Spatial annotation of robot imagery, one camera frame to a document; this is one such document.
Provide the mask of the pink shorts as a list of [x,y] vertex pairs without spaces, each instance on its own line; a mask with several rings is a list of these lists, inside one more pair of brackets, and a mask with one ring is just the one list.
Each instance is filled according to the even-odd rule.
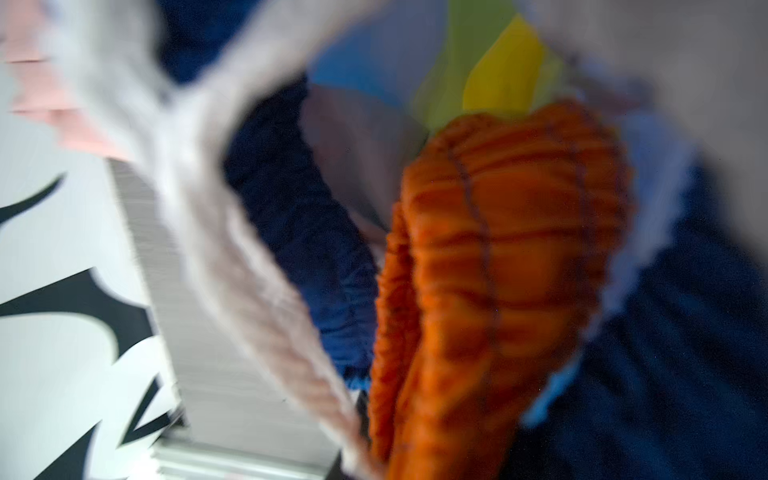
[[1,3],[1,62],[20,82],[11,111],[54,129],[66,149],[125,161],[127,157],[91,127],[59,82],[41,50],[47,26],[42,1]]

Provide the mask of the multicolour shorts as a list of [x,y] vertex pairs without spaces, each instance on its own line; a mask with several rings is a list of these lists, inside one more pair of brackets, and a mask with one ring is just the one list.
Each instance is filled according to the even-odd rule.
[[305,72],[380,1],[53,1],[54,63],[192,291],[357,479],[767,475],[767,5],[516,1],[563,64],[390,178],[375,261]]

